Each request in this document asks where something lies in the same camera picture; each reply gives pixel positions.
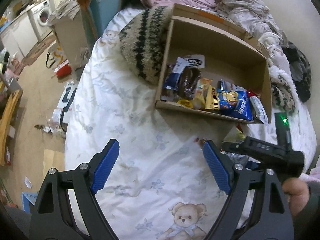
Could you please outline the right hand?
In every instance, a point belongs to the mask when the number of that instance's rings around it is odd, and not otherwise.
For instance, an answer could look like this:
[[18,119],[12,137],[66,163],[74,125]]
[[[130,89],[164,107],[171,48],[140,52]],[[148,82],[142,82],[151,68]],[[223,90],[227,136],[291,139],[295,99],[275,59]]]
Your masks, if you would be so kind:
[[283,182],[282,190],[289,195],[290,212],[292,217],[296,217],[306,207],[310,199],[307,183],[298,178],[290,178]]

